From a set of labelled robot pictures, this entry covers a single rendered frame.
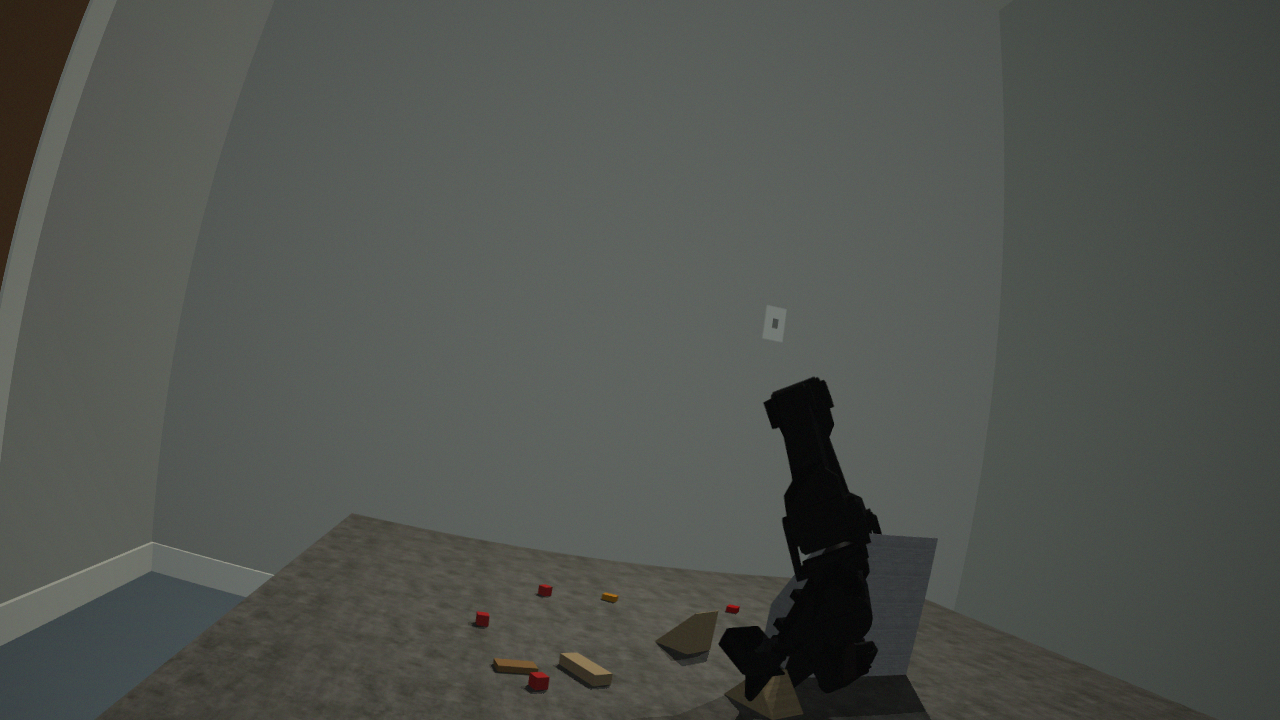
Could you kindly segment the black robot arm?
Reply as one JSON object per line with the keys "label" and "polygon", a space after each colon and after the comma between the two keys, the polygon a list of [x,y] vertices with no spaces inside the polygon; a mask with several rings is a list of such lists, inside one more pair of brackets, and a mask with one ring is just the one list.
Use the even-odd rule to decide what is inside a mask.
{"label": "black robot arm", "polygon": [[[849,492],[829,439],[835,427],[826,380],[810,377],[772,392],[765,402],[772,429],[785,437],[792,483],[785,493],[785,538],[797,582],[808,578],[814,600],[814,634],[794,653],[831,693],[869,673],[877,647],[860,641],[870,630],[867,543],[881,534],[877,515]],[[824,552],[800,562],[805,555]],[[858,651],[859,650],[859,651]]]}

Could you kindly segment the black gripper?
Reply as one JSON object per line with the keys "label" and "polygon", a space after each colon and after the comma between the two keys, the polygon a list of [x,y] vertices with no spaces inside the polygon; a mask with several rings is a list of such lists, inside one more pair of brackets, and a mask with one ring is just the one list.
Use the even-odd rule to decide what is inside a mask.
{"label": "black gripper", "polygon": [[[805,585],[804,585],[805,588]],[[814,600],[805,589],[794,589],[790,594],[794,607],[787,618],[776,618],[773,625],[778,635],[769,637],[760,626],[727,628],[719,646],[745,675],[745,698],[753,701],[772,676],[785,675],[780,665],[788,657],[786,667],[794,688],[812,675],[808,664],[794,659],[797,648],[814,634]]]}

